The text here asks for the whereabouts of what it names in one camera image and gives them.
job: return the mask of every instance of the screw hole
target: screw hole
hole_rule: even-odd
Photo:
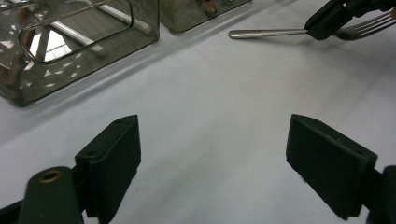
[[[57,171],[57,170],[53,170],[53,171],[48,171],[45,174],[43,174],[42,176],[40,176],[40,183],[43,184],[47,184],[50,182],[53,182],[57,179],[59,179],[59,177],[61,177],[61,172]]]

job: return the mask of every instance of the perforated metal bin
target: perforated metal bin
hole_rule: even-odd
[[[160,0],[160,20],[171,33],[183,33],[251,0]]]
[[[1,1],[0,6],[0,94],[17,106],[159,38],[158,0]]]

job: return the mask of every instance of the white table surface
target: white table surface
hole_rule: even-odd
[[[395,164],[396,29],[355,42],[228,37],[303,28],[326,2],[256,0],[178,36],[162,26],[155,45],[45,100],[1,100],[0,207],[22,199],[41,170],[74,166],[111,121],[137,114],[142,162],[112,223],[345,223],[286,163],[290,115],[377,153],[378,171]]]

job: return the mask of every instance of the metal fork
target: metal fork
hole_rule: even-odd
[[[373,35],[380,31],[387,29],[396,23],[390,16],[390,12],[385,13],[381,16],[373,18],[362,23],[341,28],[334,32],[332,35],[342,40],[357,40]],[[304,35],[307,33],[305,29],[292,29],[292,30],[234,30],[230,31],[229,37],[232,39],[251,39],[258,37],[267,36],[278,36],[278,35]]]

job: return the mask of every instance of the fork handle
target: fork handle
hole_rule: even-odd
[[[228,33],[232,39],[250,39],[277,35],[304,35],[305,29],[289,29],[289,30],[233,30]]]

